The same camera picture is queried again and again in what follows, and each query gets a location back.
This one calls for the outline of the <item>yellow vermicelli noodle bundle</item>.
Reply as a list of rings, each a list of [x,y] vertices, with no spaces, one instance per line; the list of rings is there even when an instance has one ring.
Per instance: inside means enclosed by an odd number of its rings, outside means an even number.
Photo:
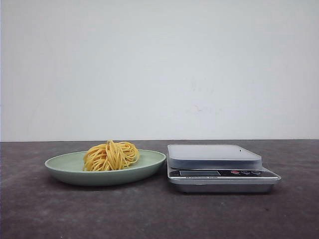
[[[83,171],[114,171],[129,168],[140,158],[136,146],[127,141],[95,145],[83,156]]]

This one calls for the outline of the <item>silver digital kitchen scale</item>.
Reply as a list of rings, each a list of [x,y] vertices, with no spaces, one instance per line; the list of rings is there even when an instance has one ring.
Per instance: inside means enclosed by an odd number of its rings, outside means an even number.
[[[167,177],[186,193],[267,193],[281,177],[262,157],[232,144],[170,144]]]

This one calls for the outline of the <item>green round plate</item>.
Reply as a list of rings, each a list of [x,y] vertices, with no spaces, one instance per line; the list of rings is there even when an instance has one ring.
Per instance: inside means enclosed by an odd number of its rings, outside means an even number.
[[[112,186],[132,183],[154,175],[163,166],[166,155],[152,150],[139,150],[139,160],[129,168],[114,171],[83,171],[84,151],[59,155],[44,165],[55,179],[78,186]]]

